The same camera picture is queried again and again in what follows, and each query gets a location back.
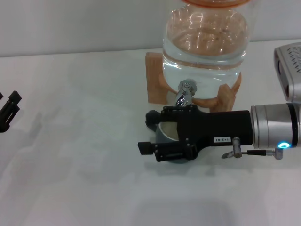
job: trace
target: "label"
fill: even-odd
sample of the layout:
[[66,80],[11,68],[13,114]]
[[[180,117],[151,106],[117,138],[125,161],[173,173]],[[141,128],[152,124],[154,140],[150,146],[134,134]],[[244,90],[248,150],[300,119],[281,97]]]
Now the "label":
[[215,143],[228,143],[231,142],[231,137],[214,137]]

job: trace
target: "water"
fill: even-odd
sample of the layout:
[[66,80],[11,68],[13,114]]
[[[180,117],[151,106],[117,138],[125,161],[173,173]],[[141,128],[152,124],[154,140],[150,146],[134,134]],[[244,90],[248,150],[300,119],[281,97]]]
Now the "water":
[[249,41],[245,19],[232,10],[200,12],[187,6],[173,11],[163,45],[163,73],[173,90],[193,79],[195,98],[217,97],[220,85],[233,87]]

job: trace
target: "blue led light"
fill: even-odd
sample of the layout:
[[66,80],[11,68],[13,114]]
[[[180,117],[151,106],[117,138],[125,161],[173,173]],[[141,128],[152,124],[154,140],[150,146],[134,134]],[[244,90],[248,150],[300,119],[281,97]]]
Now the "blue led light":
[[282,142],[278,145],[279,148],[281,149],[286,149],[286,148],[289,148],[291,145],[287,142]]

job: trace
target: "robotic arm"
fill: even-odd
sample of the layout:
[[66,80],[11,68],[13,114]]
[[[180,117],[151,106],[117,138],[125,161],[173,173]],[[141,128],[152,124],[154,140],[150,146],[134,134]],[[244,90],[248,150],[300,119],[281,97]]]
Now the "robotic arm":
[[[274,61],[285,97],[292,103],[223,113],[204,113],[195,105],[165,106],[161,113],[146,114],[146,125],[154,128],[162,122],[176,122],[179,139],[169,143],[140,142],[140,153],[155,154],[158,162],[194,160],[205,147],[231,145],[233,151],[222,158],[248,154],[281,160],[283,149],[301,146],[301,43],[275,49]],[[241,145],[251,144],[255,150],[241,152]]]

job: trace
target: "white wall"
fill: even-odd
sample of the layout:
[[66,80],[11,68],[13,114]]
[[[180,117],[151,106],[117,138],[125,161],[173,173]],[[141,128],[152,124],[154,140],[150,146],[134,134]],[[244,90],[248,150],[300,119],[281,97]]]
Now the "white wall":
[[[167,1],[1,0],[0,56],[157,48]],[[263,0],[253,40],[301,38],[300,9]]]

